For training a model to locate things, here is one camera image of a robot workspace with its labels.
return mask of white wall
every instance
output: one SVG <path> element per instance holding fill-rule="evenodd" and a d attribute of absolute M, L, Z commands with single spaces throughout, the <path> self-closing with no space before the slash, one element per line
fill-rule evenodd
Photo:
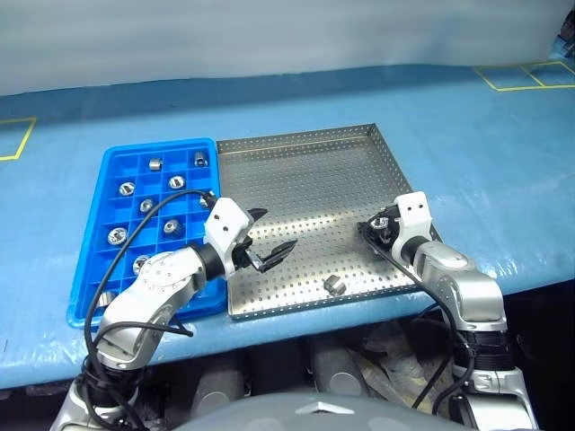
<path fill-rule="evenodd" d="M 573 0 L 0 0 L 0 94 L 546 58 Z"/>

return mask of stainless steel tray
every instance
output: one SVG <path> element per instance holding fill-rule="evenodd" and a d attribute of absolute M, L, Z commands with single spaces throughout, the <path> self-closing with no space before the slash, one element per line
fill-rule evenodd
<path fill-rule="evenodd" d="M 269 213 L 252 229 L 265 255 L 298 239 L 269 273 L 246 269 L 228 282 L 229 313 L 249 318 L 413 290 L 359 236 L 367 220 L 411 187 L 375 124 L 217 143 L 222 194 Z M 323 289 L 330 275 L 347 290 Z"/>

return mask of yellow tape marking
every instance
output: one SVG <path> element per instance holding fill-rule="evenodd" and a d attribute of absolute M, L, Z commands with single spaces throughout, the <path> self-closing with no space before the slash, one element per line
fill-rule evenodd
<path fill-rule="evenodd" d="M 20 145 L 18 146 L 16 153 L 13 155 L 0 156 L 0 162 L 7 161 L 7 160 L 18 160 L 20 158 L 20 154 L 22 154 L 22 151 L 24 151 L 24 147 L 26 146 L 26 143 L 28 142 L 28 138 L 30 137 L 30 134 L 32 133 L 32 129 L 36 125 L 36 120 L 37 120 L 36 117 L 28 117 L 26 119 L 0 119 L 0 124 L 23 123 L 25 121 L 30 121 L 30 125 L 28 126 L 26 133 L 24 133 L 24 137 L 22 138 L 22 141 L 21 141 Z"/>
<path fill-rule="evenodd" d="M 554 88 L 575 88 L 575 84 L 545 84 L 539 78 L 534 76 L 527 68 L 529 66 L 563 66 L 569 72 L 575 75 L 575 70 L 571 69 L 562 61 L 540 61 L 536 63 L 526 63 L 524 65 L 508 65 L 508 66 L 477 66 L 474 67 L 474 72 L 481 77 L 481 79 L 488 84 L 493 90 L 497 92 L 519 92 L 523 90 L 549 90 Z M 521 87 L 498 87 L 495 85 L 487 76 L 482 73 L 485 69 L 510 69 L 510 68 L 520 68 L 525 72 L 530 78 L 532 78 L 538 85 L 526 85 Z"/>

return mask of silver robot arm segment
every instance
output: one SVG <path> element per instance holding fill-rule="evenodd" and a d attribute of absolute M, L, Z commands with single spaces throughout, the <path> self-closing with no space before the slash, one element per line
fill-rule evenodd
<path fill-rule="evenodd" d="M 230 278 L 250 265 L 265 272 L 294 249 L 296 241 L 285 242 L 265 258 L 249 250 L 248 232 L 266 213 L 261 208 L 244 211 L 231 198 L 219 198 L 205 223 L 204 244 L 153 256 L 136 281 L 108 305 L 96 335 L 97 356 L 109 379 L 126 388 L 124 398 L 129 405 L 137 399 L 138 370 L 150 362 L 164 334 L 134 327 L 134 323 L 167 325 L 209 280 Z M 87 390 L 77 379 L 72 383 L 50 431 L 101 429 L 84 402 Z M 111 426 L 125 419 L 124 409 L 104 389 L 92 386 L 90 390 L 94 410 L 102 419 Z"/>
<path fill-rule="evenodd" d="M 537 429 L 523 374 L 515 367 L 507 340 L 500 287 L 473 259 L 432 241 L 430 227 L 423 192 L 401 195 L 368 222 L 381 246 L 405 267 L 412 266 L 421 283 L 441 298 L 475 353 L 474 371 L 464 393 L 451 400 L 453 409 L 464 409 L 463 416 L 471 418 L 464 424 L 482 431 Z M 453 374 L 460 377 L 466 368 L 463 350 L 456 352 L 454 362 Z"/>

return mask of blue plastic sheet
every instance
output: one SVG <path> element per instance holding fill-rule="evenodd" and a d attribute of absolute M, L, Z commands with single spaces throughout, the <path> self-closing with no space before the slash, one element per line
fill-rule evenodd
<path fill-rule="evenodd" d="M 38 120 L 20 158 L 0 162 L 0 388 L 79 371 L 82 333 L 66 324 L 66 308 L 111 146 L 375 122 L 412 187 L 426 192 L 444 241 L 510 294 L 573 278 L 574 102 L 572 89 L 497 92 L 472 68 L 439 66 L 4 97 L 0 119 Z M 3 137 L 0 124 L 0 155 L 13 145 Z M 192 339 L 166 334 L 155 362 L 388 320 L 427 304 L 409 294 L 253 321 L 220 313 L 188 324 Z"/>

